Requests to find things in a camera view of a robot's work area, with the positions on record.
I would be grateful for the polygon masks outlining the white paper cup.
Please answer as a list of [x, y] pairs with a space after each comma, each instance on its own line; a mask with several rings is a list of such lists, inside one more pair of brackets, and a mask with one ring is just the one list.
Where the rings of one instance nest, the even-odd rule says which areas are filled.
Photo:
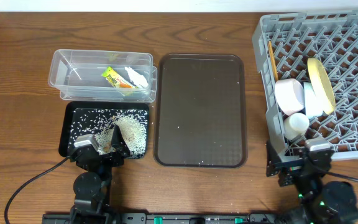
[[310, 125], [308, 117], [303, 113], [294, 113], [284, 120], [284, 136], [292, 141], [304, 135]]

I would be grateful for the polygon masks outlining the white bowl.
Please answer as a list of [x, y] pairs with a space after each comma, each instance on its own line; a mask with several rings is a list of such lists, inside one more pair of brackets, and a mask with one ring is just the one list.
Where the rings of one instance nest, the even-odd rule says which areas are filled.
[[275, 99], [280, 109], [288, 116], [305, 108], [303, 85], [294, 78], [275, 83]]

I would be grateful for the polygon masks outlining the light blue bowl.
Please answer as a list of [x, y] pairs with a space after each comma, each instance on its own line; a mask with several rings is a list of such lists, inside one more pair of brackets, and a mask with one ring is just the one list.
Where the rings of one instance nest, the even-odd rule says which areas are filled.
[[308, 117], [308, 119], [321, 116], [323, 114], [323, 109], [318, 102], [312, 84], [309, 82], [304, 82], [303, 89], [305, 98], [305, 115]]

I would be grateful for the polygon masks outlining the green snack wrapper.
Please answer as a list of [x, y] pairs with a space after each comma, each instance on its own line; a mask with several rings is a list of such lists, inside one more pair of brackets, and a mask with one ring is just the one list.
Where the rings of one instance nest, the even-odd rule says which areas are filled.
[[104, 77], [115, 88], [137, 88], [135, 85], [131, 84], [129, 81], [120, 76], [120, 74], [118, 74], [111, 67], [105, 69], [101, 76]]

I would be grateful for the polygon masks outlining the white napkin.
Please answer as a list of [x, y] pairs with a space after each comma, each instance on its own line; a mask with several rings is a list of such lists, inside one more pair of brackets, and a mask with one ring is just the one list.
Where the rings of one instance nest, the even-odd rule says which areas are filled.
[[143, 75], [137, 73], [131, 67], [124, 67], [124, 69], [126, 70], [131, 82], [137, 88], [147, 88], [148, 87], [149, 83]]

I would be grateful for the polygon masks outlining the yellow plate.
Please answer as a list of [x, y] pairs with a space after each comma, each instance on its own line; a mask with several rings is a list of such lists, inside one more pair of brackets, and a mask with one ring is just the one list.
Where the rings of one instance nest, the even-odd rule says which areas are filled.
[[331, 114], [336, 108], [336, 101], [330, 79], [324, 65], [317, 58], [307, 60], [309, 78], [321, 108], [325, 114]]

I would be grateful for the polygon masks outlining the wooden chopstick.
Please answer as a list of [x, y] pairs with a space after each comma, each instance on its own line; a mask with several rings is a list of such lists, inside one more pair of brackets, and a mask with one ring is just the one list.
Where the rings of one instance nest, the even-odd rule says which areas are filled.
[[272, 64], [272, 72], [273, 72], [274, 80], [278, 81], [277, 66], [275, 63], [275, 57], [274, 57], [274, 52], [273, 52], [273, 47], [272, 47], [271, 41], [268, 41], [268, 53], [269, 53], [270, 61]]

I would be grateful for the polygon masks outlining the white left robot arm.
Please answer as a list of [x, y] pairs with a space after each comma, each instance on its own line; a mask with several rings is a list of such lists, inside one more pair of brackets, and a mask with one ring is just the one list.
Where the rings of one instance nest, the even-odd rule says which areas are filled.
[[64, 160], [29, 179], [13, 193], [4, 209], [5, 222], [9, 223], [9, 207], [24, 187], [69, 160], [85, 170], [75, 179], [73, 184], [75, 193], [74, 206], [70, 209], [69, 214], [45, 214], [42, 222], [61, 224], [120, 223], [121, 216], [109, 206], [109, 191], [112, 181], [111, 169], [122, 166], [124, 159], [130, 156], [130, 151], [119, 126], [113, 125], [111, 132], [110, 146], [114, 150], [105, 154], [98, 152], [99, 144], [93, 134], [77, 137], [74, 142], [74, 148]]

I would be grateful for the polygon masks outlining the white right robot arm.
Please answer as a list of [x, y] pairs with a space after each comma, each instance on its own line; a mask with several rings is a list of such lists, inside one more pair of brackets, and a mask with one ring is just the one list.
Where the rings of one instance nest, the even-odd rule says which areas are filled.
[[281, 187], [294, 185], [300, 205], [278, 215], [275, 223], [355, 223], [358, 221], [357, 197], [349, 181], [358, 179], [330, 171], [334, 151], [323, 138], [309, 139], [299, 158], [285, 162], [266, 142], [266, 176], [278, 175]]

